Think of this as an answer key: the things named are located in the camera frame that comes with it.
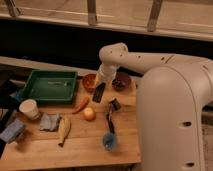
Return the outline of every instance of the cup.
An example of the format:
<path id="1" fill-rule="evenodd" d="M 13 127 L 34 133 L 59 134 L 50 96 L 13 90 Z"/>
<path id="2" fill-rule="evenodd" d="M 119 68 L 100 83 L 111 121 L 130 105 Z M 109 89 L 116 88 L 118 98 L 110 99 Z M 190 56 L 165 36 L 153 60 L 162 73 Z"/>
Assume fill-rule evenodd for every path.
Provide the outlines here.
<path id="1" fill-rule="evenodd" d="M 31 120 L 35 120 L 40 116 L 37 103 L 33 99 L 23 101 L 19 106 L 19 110 Z"/>

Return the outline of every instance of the dark background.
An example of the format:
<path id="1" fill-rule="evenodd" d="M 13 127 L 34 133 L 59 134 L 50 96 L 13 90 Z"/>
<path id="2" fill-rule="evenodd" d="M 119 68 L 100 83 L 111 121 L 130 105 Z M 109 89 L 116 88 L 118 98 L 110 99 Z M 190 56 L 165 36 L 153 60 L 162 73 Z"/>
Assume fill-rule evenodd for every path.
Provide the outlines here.
<path id="1" fill-rule="evenodd" d="M 100 48 L 117 42 L 129 51 L 213 56 L 212 42 L 0 19 L 2 56 L 98 69 Z"/>

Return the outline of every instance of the banana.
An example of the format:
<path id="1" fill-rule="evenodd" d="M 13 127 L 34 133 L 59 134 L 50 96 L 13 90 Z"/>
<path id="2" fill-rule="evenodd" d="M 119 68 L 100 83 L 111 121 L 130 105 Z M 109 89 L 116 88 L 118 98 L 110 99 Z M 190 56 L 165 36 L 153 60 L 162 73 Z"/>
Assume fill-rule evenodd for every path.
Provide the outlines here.
<path id="1" fill-rule="evenodd" d="M 68 136 L 71 129 L 71 120 L 68 116 L 63 116 L 59 123 L 58 133 L 59 133 L 59 143 L 60 147 L 63 147 L 64 141 Z"/>

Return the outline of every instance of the dark red bowl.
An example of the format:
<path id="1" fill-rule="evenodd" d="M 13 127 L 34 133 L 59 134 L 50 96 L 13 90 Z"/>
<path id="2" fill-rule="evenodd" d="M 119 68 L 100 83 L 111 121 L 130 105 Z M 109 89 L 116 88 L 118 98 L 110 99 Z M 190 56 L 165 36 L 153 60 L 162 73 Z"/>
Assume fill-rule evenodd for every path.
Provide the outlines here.
<path id="1" fill-rule="evenodd" d="M 112 81 L 112 87 L 116 91 L 122 91 L 131 84 L 130 76 L 125 72 L 117 72 L 115 79 Z"/>

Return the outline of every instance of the crumpled cloth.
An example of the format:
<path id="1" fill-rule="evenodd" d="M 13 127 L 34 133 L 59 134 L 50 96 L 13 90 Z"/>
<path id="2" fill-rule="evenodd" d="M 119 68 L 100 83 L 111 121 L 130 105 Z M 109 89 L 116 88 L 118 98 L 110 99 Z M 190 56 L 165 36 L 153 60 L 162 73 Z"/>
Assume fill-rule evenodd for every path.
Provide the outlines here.
<path id="1" fill-rule="evenodd" d="M 56 131 L 58 129 L 59 121 L 61 117 L 59 114 L 48 115 L 43 114 L 40 121 L 40 130 L 41 131 Z"/>
<path id="2" fill-rule="evenodd" d="M 19 119 L 15 119 L 7 128 L 0 134 L 0 139 L 6 143 L 13 142 L 26 128 Z"/>

